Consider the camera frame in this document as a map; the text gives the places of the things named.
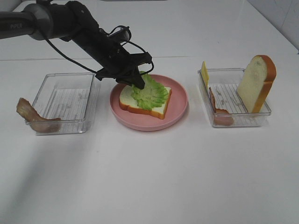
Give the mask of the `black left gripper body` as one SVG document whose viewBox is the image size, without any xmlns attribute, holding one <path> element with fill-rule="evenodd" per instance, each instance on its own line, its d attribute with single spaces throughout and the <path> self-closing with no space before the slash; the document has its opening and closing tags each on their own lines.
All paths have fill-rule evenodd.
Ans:
<svg viewBox="0 0 299 224">
<path fill-rule="evenodd" d="M 96 78 L 130 77 L 134 67 L 142 64 L 151 64 L 151 55 L 142 50 L 142 53 L 130 54 L 122 43 L 130 43 L 131 32 L 129 27 L 118 26 L 119 31 L 107 34 L 102 29 L 91 30 L 84 28 L 73 36 L 72 40 L 103 68 L 96 72 Z"/>
</svg>

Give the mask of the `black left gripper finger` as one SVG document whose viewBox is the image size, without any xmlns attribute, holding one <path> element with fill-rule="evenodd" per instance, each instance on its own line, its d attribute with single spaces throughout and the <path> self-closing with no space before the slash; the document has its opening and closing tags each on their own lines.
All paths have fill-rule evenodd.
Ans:
<svg viewBox="0 0 299 224">
<path fill-rule="evenodd" d="M 131 75 L 131 86 L 134 86 L 140 90 L 144 89 L 145 82 L 137 67 L 134 67 Z"/>
<path fill-rule="evenodd" d="M 128 86 L 132 85 L 132 79 L 130 77 L 120 77 L 120 78 L 116 78 L 115 80 L 119 84 L 125 84 Z"/>
</svg>

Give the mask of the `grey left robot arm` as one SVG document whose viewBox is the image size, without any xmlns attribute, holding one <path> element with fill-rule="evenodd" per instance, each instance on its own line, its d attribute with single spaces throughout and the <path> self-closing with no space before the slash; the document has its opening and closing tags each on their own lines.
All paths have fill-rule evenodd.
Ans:
<svg viewBox="0 0 299 224">
<path fill-rule="evenodd" d="M 107 33 L 87 7 L 75 0 L 64 5 L 38 0 L 21 12 L 1 12 L 1 39 L 23 35 L 46 42 L 54 38 L 73 41 L 103 67 L 94 72 L 97 79 L 113 78 L 139 89 L 144 88 L 145 81 L 138 67 L 153 64 L 151 55 L 145 50 L 130 54 L 124 49 L 126 43 L 131 43 L 128 26 L 119 25 Z"/>
</svg>

